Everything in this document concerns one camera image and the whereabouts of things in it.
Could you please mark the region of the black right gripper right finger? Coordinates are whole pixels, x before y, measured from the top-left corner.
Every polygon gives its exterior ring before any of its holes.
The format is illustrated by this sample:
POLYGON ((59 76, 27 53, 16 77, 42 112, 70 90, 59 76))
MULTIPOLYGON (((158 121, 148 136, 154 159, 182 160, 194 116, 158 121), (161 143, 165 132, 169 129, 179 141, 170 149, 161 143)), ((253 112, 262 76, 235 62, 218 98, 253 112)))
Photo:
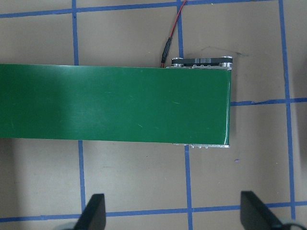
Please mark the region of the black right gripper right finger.
POLYGON ((240 221, 245 230, 281 230, 281 221, 252 191, 241 191, 240 221))

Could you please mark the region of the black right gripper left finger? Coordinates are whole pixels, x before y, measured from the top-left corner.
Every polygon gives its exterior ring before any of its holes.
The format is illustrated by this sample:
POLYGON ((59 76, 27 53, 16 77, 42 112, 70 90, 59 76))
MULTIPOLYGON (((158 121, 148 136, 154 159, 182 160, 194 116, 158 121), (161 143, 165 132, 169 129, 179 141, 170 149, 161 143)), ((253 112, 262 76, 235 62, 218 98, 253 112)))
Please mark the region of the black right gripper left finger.
POLYGON ((91 196, 86 208, 78 219, 76 230, 104 230, 106 227, 106 207, 104 194, 91 196))

